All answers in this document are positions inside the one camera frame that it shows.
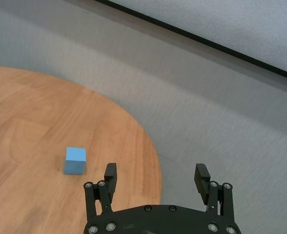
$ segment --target wooden tabletop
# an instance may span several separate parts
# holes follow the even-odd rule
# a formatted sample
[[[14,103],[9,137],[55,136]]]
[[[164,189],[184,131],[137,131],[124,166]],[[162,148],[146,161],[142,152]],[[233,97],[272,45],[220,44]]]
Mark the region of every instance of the wooden tabletop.
[[[83,175],[63,174],[68,146],[86,148]],[[110,162],[114,211],[159,204],[159,160],[130,114],[83,86],[0,67],[0,234],[82,234],[83,184]]]

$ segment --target black baseboard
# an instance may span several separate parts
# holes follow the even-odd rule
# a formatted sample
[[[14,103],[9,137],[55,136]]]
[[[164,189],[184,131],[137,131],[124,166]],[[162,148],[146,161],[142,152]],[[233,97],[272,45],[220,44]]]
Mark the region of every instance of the black baseboard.
[[[239,59],[242,59],[244,61],[250,62],[250,63],[252,63],[254,65],[257,65],[259,67],[265,68],[265,69],[267,69],[267,70],[269,70],[271,72],[277,73],[277,74],[282,75],[282,76],[287,78],[287,71],[282,70],[282,69],[280,69],[278,67],[272,66],[272,65],[270,65],[268,63],[265,63],[265,62],[262,62],[262,61],[259,61],[259,60],[255,59],[255,58],[252,58],[250,56],[244,55],[244,54],[239,53],[239,52],[237,52],[235,50],[229,49],[229,48],[227,48],[225,46],[222,46],[220,44],[217,44],[215,42],[212,42],[210,40],[207,40],[205,38],[202,38],[200,36],[197,36],[195,34],[192,34],[190,32],[182,30],[180,28],[177,28],[175,26],[172,26],[172,25],[170,25],[168,23],[164,23],[164,22],[162,22],[160,20],[157,20],[157,19],[154,19],[152,17],[146,16],[146,15],[140,13],[140,12],[131,10],[131,9],[127,8],[127,7],[124,7],[124,6],[119,5],[117,3],[111,2],[109,0],[95,0],[95,1],[98,1],[100,3],[103,3],[103,4],[107,5],[107,6],[113,7],[115,9],[117,9],[117,10],[123,11],[123,12],[125,12],[127,14],[130,14],[132,16],[135,16],[137,18],[140,18],[142,20],[145,20],[147,22],[150,22],[152,24],[155,24],[157,26],[165,28],[167,30],[170,30],[170,31],[172,31],[174,33],[180,34],[180,35],[182,35],[184,37],[187,37],[187,38],[190,38],[192,40],[198,41],[198,42],[200,42],[200,43],[202,43],[204,45],[208,45],[208,46],[210,46],[210,47],[212,47],[214,49],[220,50],[220,51],[225,52],[225,53],[227,53],[229,55],[232,55],[232,56],[237,57]]]

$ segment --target blue cube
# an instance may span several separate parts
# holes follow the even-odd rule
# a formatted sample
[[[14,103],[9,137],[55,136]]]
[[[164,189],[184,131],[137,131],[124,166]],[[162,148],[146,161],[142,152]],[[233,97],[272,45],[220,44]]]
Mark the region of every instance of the blue cube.
[[[63,173],[65,174],[83,174],[86,164],[86,149],[84,148],[66,148],[66,159]]]

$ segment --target screw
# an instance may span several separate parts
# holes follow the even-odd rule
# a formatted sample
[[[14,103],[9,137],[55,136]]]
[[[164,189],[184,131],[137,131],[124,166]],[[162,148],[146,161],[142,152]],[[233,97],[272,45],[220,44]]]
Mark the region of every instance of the screw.
[[[90,228],[88,228],[88,233],[89,234],[94,234],[98,231],[98,227],[97,226],[91,226]]]
[[[216,186],[217,186],[217,183],[211,182],[211,186],[216,187]]]
[[[152,210],[152,207],[151,207],[151,206],[145,206],[145,207],[144,207],[144,210],[145,210],[145,211],[151,211],[151,210]]]
[[[230,184],[224,184],[224,187],[227,189],[231,189],[231,185]]]
[[[209,223],[207,227],[212,232],[217,232],[218,231],[218,228],[217,228],[217,226],[214,223]]]
[[[226,231],[227,231],[229,234],[237,234],[236,229],[234,229],[233,227],[226,227]]]
[[[115,228],[116,228],[116,225],[114,223],[108,223],[105,227],[105,229],[109,232],[113,231]]]
[[[169,210],[172,211],[172,212],[176,211],[176,206],[170,206]]]

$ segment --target round wooden table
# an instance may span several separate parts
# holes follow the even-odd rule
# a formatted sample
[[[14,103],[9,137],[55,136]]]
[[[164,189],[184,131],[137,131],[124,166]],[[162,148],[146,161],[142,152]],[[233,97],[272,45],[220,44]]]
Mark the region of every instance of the round wooden table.
[[[86,148],[83,175],[63,174],[68,146]],[[83,233],[83,184],[110,162],[114,211],[159,204],[159,160],[130,114],[72,82],[0,67],[0,234]]]

